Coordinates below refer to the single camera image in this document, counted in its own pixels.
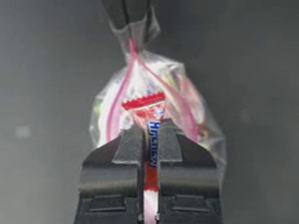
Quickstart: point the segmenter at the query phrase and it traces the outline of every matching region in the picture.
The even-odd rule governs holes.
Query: gray background
[[[228,138],[225,223],[299,223],[299,2],[161,0]],[[70,224],[93,97],[124,65],[98,0],[0,0],[0,223]]]

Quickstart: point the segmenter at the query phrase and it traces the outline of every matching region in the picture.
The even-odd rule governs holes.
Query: plastic packaging
[[[114,139],[120,130],[133,123],[132,116],[121,109],[121,102],[158,91],[166,98],[164,118],[172,118],[185,136],[210,152],[221,183],[226,165],[225,138],[185,76],[184,65],[150,52],[136,53],[132,40],[128,65],[114,73],[94,100],[89,125],[94,147]]]

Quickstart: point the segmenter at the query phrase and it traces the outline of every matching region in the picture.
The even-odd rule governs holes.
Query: clear plastic bag
[[[162,56],[141,51],[136,53],[130,40],[130,57],[98,93],[92,110],[89,133],[94,147],[117,137],[130,127],[133,119],[121,109],[121,102],[164,91],[165,114],[185,136],[213,156],[218,168],[218,184],[224,177],[225,139],[184,71],[184,65]]]

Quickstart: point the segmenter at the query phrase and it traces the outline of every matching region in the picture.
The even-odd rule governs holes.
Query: candy wrapper
[[[157,131],[164,119],[164,93],[122,102],[122,108],[142,127],[146,136],[144,156],[144,223],[154,223],[157,212]]]

